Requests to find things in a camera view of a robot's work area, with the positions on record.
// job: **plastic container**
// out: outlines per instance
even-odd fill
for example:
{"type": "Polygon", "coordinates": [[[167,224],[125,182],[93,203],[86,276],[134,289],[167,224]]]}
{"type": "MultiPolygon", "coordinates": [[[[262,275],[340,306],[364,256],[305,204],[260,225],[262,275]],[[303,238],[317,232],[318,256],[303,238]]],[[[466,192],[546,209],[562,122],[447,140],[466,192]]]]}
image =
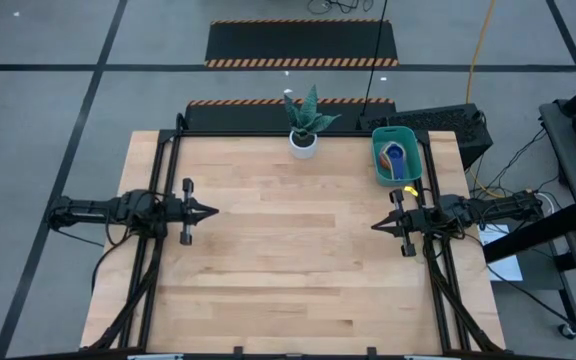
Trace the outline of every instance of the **plastic container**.
{"type": "Polygon", "coordinates": [[[421,177],[421,157],[417,147],[415,133],[405,126],[387,126],[375,129],[372,132],[372,155],[375,162],[377,183],[387,187],[401,187],[421,177]],[[379,153],[388,142],[394,141],[405,150],[404,174],[401,179],[393,179],[389,169],[381,166],[379,153]]]}

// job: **wooden tabletop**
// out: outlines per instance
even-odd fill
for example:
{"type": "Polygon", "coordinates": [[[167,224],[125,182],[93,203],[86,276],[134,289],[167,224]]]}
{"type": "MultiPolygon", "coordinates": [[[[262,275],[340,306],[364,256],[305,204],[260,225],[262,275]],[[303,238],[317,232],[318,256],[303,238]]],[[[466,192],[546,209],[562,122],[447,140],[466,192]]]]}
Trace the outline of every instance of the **wooden tabletop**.
{"type": "MultiPolygon", "coordinates": [[[[156,139],[157,132],[133,133],[120,194],[147,188],[156,139]]],[[[441,193],[467,196],[454,134],[430,139],[441,193]]],[[[220,213],[193,229],[192,246],[179,244],[178,224],[168,226],[147,350],[441,353],[421,236],[412,236],[418,256],[404,258],[400,239],[370,230],[392,209],[390,189],[375,180],[370,141],[321,138],[314,158],[297,160],[283,137],[183,138],[173,191],[181,194],[181,179],[190,177],[195,198],[220,213]]],[[[404,206],[416,208],[407,193],[404,206]]],[[[82,345],[123,306],[136,244],[101,265],[82,345]]],[[[468,238],[452,244],[463,303],[503,346],[481,248],[468,238]]],[[[131,344],[141,309],[136,314],[131,344]]]]}

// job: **black floor line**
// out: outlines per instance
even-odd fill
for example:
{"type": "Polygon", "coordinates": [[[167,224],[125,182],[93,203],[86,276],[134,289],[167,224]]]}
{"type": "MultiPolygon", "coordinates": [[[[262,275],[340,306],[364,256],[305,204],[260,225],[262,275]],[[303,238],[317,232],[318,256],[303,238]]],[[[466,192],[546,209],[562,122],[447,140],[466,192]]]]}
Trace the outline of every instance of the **black floor line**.
{"type": "Polygon", "coordinates": [[[564,21],[557,4],[555,4],[555,0],[546,0],[546,4],[548,4],[548,8],[552,13],[552,17],[557,24],[557,28],[559,29],[559,33],[561,37],[564,39],[564,43],[568,48],[568,52],[570,52],[570,56],[572,56],[572,60],[575,62],[576,65],[576,45],[575,41],[572,39],[570,35],[570,31],[568,30],[568,26],[566,26],[566,22],[564,21]]]}
{"type": "MultiPolygon", "coordinates": [[[[120,0],[117,4],[117,9],[115,10],[115,15],[113,16],[112,22],[110,24],[110,29],[106,35],[106,40],[104,41],[104,46],[99,55],[98,65],[103,65],[108,61],[108,56],[110,55],[110,49],[117,35],[117,29],[121,22],[124,10],[126,9],[126,3],[128,0],[120,0]]],[[[90,80],[90,85],[84,96],[83,103],[81,104],[81,109],[79,110],[79,115],[77,116],[77,121],[75,122],[73,131],[70,135],[70,140],[68,141],[68,146],[64,153],[64,157],[61,161],[59,167],[59,172],[57,173],[57,178],[53,184],[52,191],[50,192],[50,197],[46,204],[46,209],[44,210],[43,217],[45,218],[48,207],[52,201],[61,195],[64,186],[66,185],[66,180],[68,174],[70,173],[70,168],[72,166],[73,159],[77,152],[77,147],[79,146],[79,141],[81,140],[81,135],[83,134],[84,127],[86,126],[86,121],[88,120],[88,115],[90,114],[90,109],[92,103],[97,94],[97,89],[99,88],[99,83],[101,82],[101,76],[103,71],[99,68],[92,75],[90,80]]],[[[30,249],[30,254],[26,260],[26,265],[21,274],[21,279],[17,284],[17,289],[15,295],[8,308],[8,313],[6,314],[6,319],[2,326],[0,332],[0,359],[6,357],[8,353],[8,348],[10,347],[10,342],[15,333],[15,328],[19,322],[19,317],[23,310],[26,299],[28,298],[28,293],[30,292],[30,287],[32,285],[33,278],[37,272],[37,267],[39,266],[39,261],[41,260],[41,255],[43,253],[44,247],[46,245],[46,239],[48,237],[48,226],[43,219],[40,221],[39,228],[37,229],[37,234],[35,235],[35,240],[33,241],[32,247],[30,249]]]]}
{"type": "MultiPolygon", "coordinates": [[[[0,71],[55,71],[55,72],[219,72],[219,71],[368,71],[370,68],[351,67],[268,67],[268,68],[208,68],[203,64],[0,64],[0,71]]],[[[400,64],[395,67],[377,67],[376,71],[386,72],[468,72],[468,64],[400,64]]],[[[576,72],[576,65],[477,65],[475,72],[576,72]]]]}

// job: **table leg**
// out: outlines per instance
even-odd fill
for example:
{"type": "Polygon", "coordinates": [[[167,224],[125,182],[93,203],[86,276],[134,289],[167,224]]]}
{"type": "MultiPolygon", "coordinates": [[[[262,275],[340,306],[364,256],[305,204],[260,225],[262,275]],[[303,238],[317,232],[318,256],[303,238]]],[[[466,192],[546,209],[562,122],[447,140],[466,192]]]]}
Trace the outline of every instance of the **table leg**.
{"type": "Polygon", "coordinates": [[[570,231],[576,231],[576,204],[485,245],[486,263],[514,255],[570,231]]]}

